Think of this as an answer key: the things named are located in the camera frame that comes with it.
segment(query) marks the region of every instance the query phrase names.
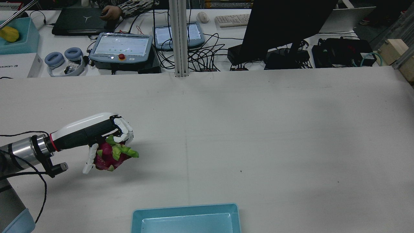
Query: yellow object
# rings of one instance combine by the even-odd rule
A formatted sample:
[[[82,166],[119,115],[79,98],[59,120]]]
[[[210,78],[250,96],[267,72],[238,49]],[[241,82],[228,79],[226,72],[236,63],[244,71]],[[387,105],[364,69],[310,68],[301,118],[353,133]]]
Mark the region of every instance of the yellow object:
[[[379,48],[378,53],[383,57],[384,62],[389,65],[400,58],[407,49],[408,46],[402,39],[388,39]]]
[[[13,27],[5,26],[0,31],[0,37],[8,42],[15,42],[19,38],[19,31]]]
[[[410,57],[401,67],[400,72],[405,79],[414,85],[414,56]]]

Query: white keyboard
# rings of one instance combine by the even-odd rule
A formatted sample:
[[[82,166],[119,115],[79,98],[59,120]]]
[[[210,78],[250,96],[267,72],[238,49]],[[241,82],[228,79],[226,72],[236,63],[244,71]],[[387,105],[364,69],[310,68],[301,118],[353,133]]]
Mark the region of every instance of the white keyboard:
[[[250,14],[216,16],[214,20],[220,27],[245,26],[249,22]]]

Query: laptop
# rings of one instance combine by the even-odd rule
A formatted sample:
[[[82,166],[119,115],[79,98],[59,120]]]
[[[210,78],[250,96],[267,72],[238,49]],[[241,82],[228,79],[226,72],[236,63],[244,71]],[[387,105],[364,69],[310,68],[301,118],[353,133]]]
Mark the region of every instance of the laptop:
[[[349,32],[375,7],[334,9],[319,32]]]
[[[99,18],[99,8],[64,8],[53,26],[52,34],[57,36],[91,36],[101,32],[113,32],[116,22]]]

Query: blue headphone ear cushion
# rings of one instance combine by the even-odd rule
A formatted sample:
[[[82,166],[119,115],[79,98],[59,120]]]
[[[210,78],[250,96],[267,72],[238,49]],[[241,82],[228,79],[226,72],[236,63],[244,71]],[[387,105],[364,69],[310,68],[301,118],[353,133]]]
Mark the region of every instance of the blue headphone ear cushion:
[[[63,55],[59,52],[52,52],[49,53],[46,57],[45,57],[45,63],[50,66],[50,67],[58,67],[60,65],[62,65],[62,63],[65,61],[65,59],[63,58]]]
[[[83,55],[82,50],[77,47],[72,47],[72,48],[66,49],[65,51],[65,57],[69,60],[77,59],[82,55]]]

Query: sleeve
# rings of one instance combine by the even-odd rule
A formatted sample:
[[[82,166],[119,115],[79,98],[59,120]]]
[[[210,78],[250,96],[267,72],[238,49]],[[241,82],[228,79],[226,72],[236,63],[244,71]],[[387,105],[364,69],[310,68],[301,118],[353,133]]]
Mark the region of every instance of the sleeve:
[[[100,9],[103,9],[107,5],[112,5],[109,0],[97,0],[96,2],[98,3]]]
[[[158,5],[159,0],[128,0],[118,7],[123,12],[123,18],[134,17],[152,9],[153,5]]]

